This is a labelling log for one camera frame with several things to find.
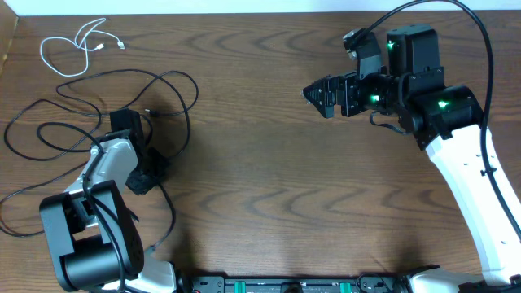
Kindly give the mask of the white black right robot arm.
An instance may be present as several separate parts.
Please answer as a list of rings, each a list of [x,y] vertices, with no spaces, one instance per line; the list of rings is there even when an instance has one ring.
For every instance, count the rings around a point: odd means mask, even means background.
[[[374,34],[356,29],[344,46],[353,72],[303,89],[325,118],[364,111],[397,115],[395,131],[412,134],[449,185],[474,239],[480,275],[427,266],[400,276],[396,292],[517,292],[520,289],[520,202],[501,167],[484,112],[464,85],[447,86],[436,31],[426,24],[387,34],[388,66]]]

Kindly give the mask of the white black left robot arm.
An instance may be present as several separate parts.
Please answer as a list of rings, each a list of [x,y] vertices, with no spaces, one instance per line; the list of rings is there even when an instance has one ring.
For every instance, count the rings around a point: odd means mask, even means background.
[[[145,251],[124,189],[144,195],[169,166],[148,147],[140,115],[110,115],[111,130],[95,138],[80,176],[42,200],[39,213],[59,285],[68,292],[175,292],[172,264]]]

